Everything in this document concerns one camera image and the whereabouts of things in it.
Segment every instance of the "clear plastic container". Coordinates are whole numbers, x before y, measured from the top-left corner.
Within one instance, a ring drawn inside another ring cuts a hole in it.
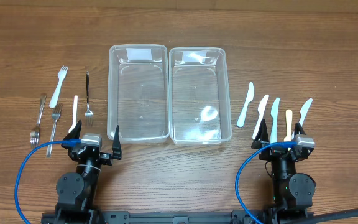
[[[155,44],[110,48],[107,135],[117,124],[123,144],[164,142],[170,134],[167,48]]]
[[[171,138],[175,144],[219,144],[231,138],[226,54],[212,47],[171,49]]]

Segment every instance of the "silver fork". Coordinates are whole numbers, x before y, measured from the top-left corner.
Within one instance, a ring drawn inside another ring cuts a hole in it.
[[[38,114],[37,125],[30,132],[30,145],[32,149],[38,146],[38,141],[40,139],[41,116],[42,116],[42,111],[44,110],[44,104],[46,99],[47,99],[47,95],[45,93],[42,93],[40,97],[40,111]]]
[[[86,112],[85,125],[91,127],[93,124],[93,112],[90,110],[90,73],[86,71]]]
[[[59,103],[53,110],[52,119],[53,119],[54,123],[53,123],[52,134],[50,135],[49,141],[53,141],[53,138],[55,137],[56,124],[60,118],[60,113],[62,112],[62,107],[63,107],[63,105],[61,103]],[[51,155],[52,155],[52,145],[49,145],[48,149],[47,149],[47,158],[50,158]]]

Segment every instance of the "white utensil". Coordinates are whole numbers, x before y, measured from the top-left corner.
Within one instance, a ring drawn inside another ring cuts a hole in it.
[[[59,78],[59,82],[57,83],[56,90],[53,93],[52,98],[50,99],[50,103],[49,103],[50,108],[55,108],[57,105],[60,89],[62,88],[63,80],[66,78],[67,71],[68,71],[68,66],[63,66],[57,75],[57,77]]]
[[[285,111],[285,120],[287,122],[287,136],[285,136],[284,141],[291,141],[292,110]]]
[[[277,142],[277,116],[278,116],[278,105],[280,104],[280,99],[277,97],[273,103],[272,111],[270,115],[273,118],[273,125],[272,125],[272,133],[270,134],[270,143]]]
[[[310,98],[308,99],[302,106],[301,108],[301,118],[299,119],[299,123],[301,124],[301,126],[303,126],[303,122],[305,121],[306,115],[308,114],[309,108],[311,103],[313,102],[313,99]]]
[[[77,105],[78,105],[78,96],[74,96],[73,124],[72,124],[71,128],[68,130],[69,133],[75,128],[75,125],[77,124]]]
[[[248,93],[247,93],[246,101],[244,103],[244,106],[242,107],[239,120],[237,121],[237,126],[239,128],[242,128],[244,126],[244,123],[246,122],[246,114],[247,114],[248,104],[253,99],[254,99],[254,84],[252,82],[250,82],[249,86],[248,86]]]
[[[252,135],[252,139],[255,140],[256,135],[258,134],[259,131],[259,126],[260,126],[260,122],[262,121],[262,119],[264,118],[264,113],[265,113],[265,108],[266,108],[266,104],[267,104],[267,100],[269,99],[268,95],[265,95],[262,100],[259,103],[258,106],[258,113],[259,113],[259,118],[258,118],[258,122],[256,122],[256,126],[254,129],[254,133]]]

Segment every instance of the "wooden surface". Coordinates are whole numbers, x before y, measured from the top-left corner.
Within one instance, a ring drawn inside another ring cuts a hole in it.
[[[358,13],[358,0],[0,0],[0,6],[88,6]]]
[[[250,11],[186,11],[69,7],[0,6],[0,223],[22,223],[13,192],[17,171],[30,151],[39,95],[48,95],[41,140],[49,140],[48,107],[62,65],[69,72],[60,102],[63,113],[55,139],[71,126],[73,96],[78,118],[85,113],[85,71],[91,74],[91,106],[96,119],[83,133],[106,135],[109,48],[117,44],[222,47],[227,55],[232,139],[222,146],[125,145],[123,158],[103,167],[96,204],[103,210],[201,212],[241,209],[234,193],[239,166],[254,150],[251,135],[257,106],[270,94],[265,112],[281,98],[278,138],[285,137],[285,110],[314,102],[304,123],[316,149],[297,171],[316,183],[317,214],[358,207],[358,14]],[[255,97],[246,125],[236,127],[249,82]],[[19,187],[24,214],[38,223],[57,202],[55,184],[76,164],[54,147],[28,161]],[[272,202],[264,162],[254,160],[241,177],[241,195],[252,209]],[[358,218],[347,220],[358,223]]]

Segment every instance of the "blue cable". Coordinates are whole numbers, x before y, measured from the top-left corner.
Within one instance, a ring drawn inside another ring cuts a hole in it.
[[[255,156],[257,156],[260,152],[262,152],[265,149],[268,149],[270,147],[275,147],[275,146],[281,146],[283,148],[292,148],[293,146],[296,145],[296,142],[276,142],[276,143],[271,143],[267,146],[264,146],[262,148],[260,148],[258,151],[256,151],[255,153],[253,153],[253,155],[251,155],[246,161],[244,161],[244,163],[240,166],[239,172],[237,173],[237,177],[236,177],[236,183],[234,186],[234,189],[236,190],[236,195],[237,195],[237,199],[239,200],[242,208],[246,211],[246,213],[248,213],[248,215],[255,220],[255,222],[257,222],[258,224],[264,224],[262,223],[257,217],[255,217],[253,214],[251,214],[251,212],[248,210],[248,208],[246,207],[246,205],[244,205],[244,203],[242,202],[242,199],[240,197],[240,193],[239,193],[239,179],[240,179],[240,175],[242,170],[244,169],[244,167],[248,164],[249,161],[251,161],[251,159],[253,159]]]
[[[17,189],[19,188],[19,182],[20,182],[20,177],[22,176],[23,173],[23,169],[25,166],[25,163],[30,159],[30,156],[32,154],[34,154],[38,149],[45,147],[45,146],[49,146],[50,144],[67,144],[69,146],[74,146],[75,144],[80,143],[81,140],[79,139],[72,139],[72,140],[67,140],[67,141],[52,141],[52,142],[47,142],[47,143],[43,143],[42,145],[39,145],[38,147],[36,147],[35,149],[33,149],[24,159],[22,165],[20,166],[19,172],[17,173],[17,178],[16,178],[16,185],[15,185],[15,204],[16,204],[16,210],[19,213],[20,217],[23,219],[24,223],[26,224],[30,224],[30,221],[28,221],[28,219],[26,219],[26,217],[24,216],[24,214],[22,213],[22,210],[20,209],[20,205],[19,205],[19,199],[17,198]]]

